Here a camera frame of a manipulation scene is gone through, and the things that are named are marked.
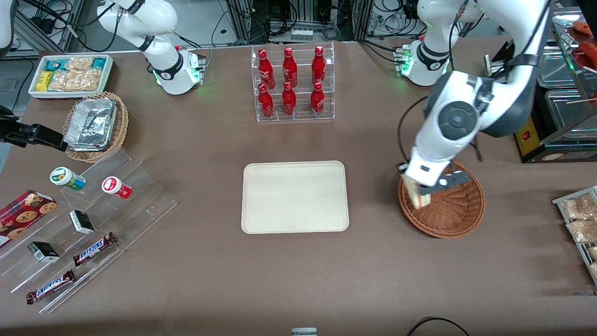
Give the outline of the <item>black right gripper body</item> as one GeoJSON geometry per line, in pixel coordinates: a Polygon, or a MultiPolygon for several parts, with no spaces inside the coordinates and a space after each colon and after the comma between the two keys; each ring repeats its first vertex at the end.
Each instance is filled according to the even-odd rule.
{"type": "Polygon", "coordinates": [[[21,139],[21,124],[19,117],[13,112],[0,105],[0,140],[1,142],[11,143],[15,146],[23,146],[21,139]]]}

